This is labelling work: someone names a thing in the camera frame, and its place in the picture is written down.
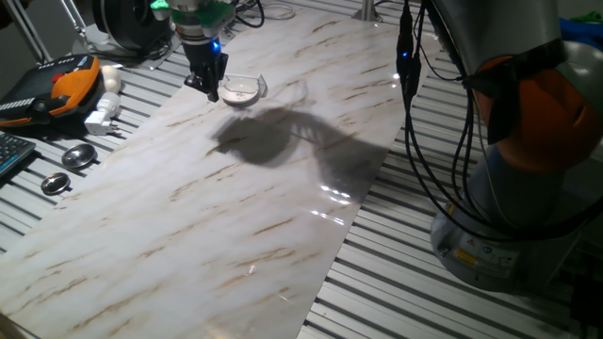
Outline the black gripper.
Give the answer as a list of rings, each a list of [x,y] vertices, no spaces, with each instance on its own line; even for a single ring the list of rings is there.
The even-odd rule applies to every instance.
[[[207,98],[215,103],[220,98],[218,89],[225,74],[229,56],[221,52],[218,39],[185,41],[183,48],[191,70],[191,74],[186,77],[184,84],[196,90],[204,90],[202,78],[205,78],[208,87]]]

